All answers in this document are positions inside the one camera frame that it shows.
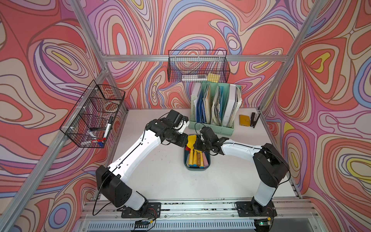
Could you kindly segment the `yellow shovel wooden handle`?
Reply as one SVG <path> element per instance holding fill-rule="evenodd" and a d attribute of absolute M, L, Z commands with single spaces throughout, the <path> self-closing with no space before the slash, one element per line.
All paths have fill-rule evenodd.
<path fill-rule="evenodd" d="M 193 166 L 194 167 L 199 167 L 200 166 L 200 155 L 199 155 L 199 152 L 197 150 L 194 150 L 194 154 L 193 154 Z"/>

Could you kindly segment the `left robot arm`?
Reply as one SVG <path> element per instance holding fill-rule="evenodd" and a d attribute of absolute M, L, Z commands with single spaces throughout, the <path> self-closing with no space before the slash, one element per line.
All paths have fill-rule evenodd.
<path fill-rule="evenodd" d="M 130 188 L 126 181 L 146 156 L 167 141 L 178 147 L 185 147 L 188 135 L 184 133 L 189 125 L 187 116 L 171 110 L 164 118 L 154 119 L 146 124 L 140 138 L 116 161 L 96 170 L 96 182 L 101 193 L 116 208 L 123 206 L 140 211 L 147 199 Z"/>

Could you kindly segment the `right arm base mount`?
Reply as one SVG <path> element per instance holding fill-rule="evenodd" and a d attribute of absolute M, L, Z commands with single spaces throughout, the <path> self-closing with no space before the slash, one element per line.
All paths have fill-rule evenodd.
<path fill-rule="evenodd" d="M 266 206 L 260 205 L 254 199 L 252 201 L 236 202 L 235 208 L 239 217 L 274 218 L 277 216 L 272 200 L 270 200 Z"/>

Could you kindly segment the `yellow round shovel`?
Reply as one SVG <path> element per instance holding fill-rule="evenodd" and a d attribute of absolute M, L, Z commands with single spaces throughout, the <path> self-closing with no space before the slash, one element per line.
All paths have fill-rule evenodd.
<path fill-rule="evenodd" d="M 194 167 L 193 166 L 193 154 L 194 154 L 194 145 L 196 143 L 196 139 L 197 139 L 196 135 L 189 135 L 188 136 L 187 146 L 191 149 L 190 152 L 189 152 L 189 158 L 188 158 L 188 162 L 187 162 L 187 165 L 189 167 Z"/>

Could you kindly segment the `purple trowel pink handle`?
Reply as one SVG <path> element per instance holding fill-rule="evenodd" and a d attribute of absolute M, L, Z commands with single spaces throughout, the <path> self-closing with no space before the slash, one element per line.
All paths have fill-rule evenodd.
<path fill-rule="evenodd" d="M 207 168 L 209 166 L 209 162 L 207 160 L 206 154 L 203 152 L 203 167 Z"/>

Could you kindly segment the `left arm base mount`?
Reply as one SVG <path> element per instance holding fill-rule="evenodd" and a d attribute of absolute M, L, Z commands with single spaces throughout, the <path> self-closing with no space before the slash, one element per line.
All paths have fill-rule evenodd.
<path fill-rule="evenodd" d="M 117 209 L 121 212 L 122 218 L 159 218 L 161 214 L 160 202 L 145 202 L 139 210 L 133 210 L 130 207 L 123 206 Z"/>

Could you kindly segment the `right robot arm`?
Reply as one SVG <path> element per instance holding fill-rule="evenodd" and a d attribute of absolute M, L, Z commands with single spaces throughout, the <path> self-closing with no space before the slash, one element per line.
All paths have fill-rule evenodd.
<path fill-rule="evenodd" d="M 235 156 L 253 163 L 260 178 L 260 185 L 252 198 L 252 205 L 266 207 L 272 200 L 281 181 L 290 172 L 288 163 L 270 143 L 263 146 L 235 142 L 218 137 L 212 128 L 202 127 L 194 148 L 210 155 Z"/>

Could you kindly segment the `yellow shovel blue-tipped handle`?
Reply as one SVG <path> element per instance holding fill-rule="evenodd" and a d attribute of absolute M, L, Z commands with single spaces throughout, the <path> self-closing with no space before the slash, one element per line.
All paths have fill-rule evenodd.
<path fill-rule="evenodd" d="M 199 162 L 199 167 L 200 167 L 200 168 L 204 168 L 203 153 L 199 151 L 199 152 L 198 152 L 198 155 L 199 155 L 199 157 L 200 157 L 200 158 L 199 158 L 199 161 L 200 161 L 200 162 Z"/>

